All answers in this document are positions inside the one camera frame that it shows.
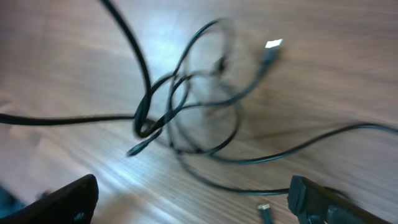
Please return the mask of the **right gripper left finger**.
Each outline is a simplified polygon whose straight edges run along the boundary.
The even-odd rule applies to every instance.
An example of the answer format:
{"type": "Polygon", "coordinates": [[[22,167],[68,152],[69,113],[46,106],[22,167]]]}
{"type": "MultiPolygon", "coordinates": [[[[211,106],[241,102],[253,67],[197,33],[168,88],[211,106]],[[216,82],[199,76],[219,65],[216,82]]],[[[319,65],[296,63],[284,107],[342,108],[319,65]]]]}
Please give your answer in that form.
{"type": "Polygon", "coordinates": [[[1,207],[1,224],[90,224],[98,198],[96,177],[88,174],[23,208],[1,207]]]}

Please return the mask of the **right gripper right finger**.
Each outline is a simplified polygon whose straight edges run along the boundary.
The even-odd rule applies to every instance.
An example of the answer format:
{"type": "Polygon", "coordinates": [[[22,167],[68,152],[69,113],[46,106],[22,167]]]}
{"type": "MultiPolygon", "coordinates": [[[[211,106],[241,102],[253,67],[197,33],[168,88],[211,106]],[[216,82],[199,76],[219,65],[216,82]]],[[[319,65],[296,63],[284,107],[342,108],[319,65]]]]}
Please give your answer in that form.
{"type": "Polygon", "coordinates": [[[293,176],[287,197],[289,210],[300,224],[389,224],[335,191],[302,176],[293,176]]]}

